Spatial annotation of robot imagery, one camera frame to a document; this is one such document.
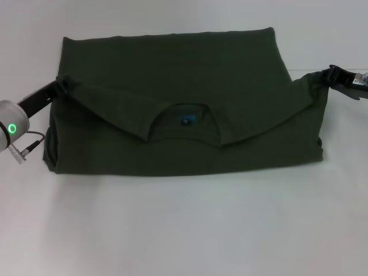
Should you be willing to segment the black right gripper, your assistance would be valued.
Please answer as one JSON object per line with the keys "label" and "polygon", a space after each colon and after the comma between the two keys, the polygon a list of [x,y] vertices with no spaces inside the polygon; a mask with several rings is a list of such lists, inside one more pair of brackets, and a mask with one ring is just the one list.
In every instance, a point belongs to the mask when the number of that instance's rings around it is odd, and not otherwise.
{"label": "black right gripper", "polygon": [[357,74],[336,65],[315,76],[315,84],[330,87],[354,100],[367,99],[367,74]]}

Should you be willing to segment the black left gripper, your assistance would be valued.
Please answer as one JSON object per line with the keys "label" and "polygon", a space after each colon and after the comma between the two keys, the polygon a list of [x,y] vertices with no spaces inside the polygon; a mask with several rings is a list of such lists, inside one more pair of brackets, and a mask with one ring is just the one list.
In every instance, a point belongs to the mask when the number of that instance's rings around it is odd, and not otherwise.
{"label": "black left gripper", "polygon": [[25,97],[18,103],[18,106],[25,112],[27,118],[31,118],[56,98],[67,95],[70,89],[70,76],[61,75],[55,81]]}

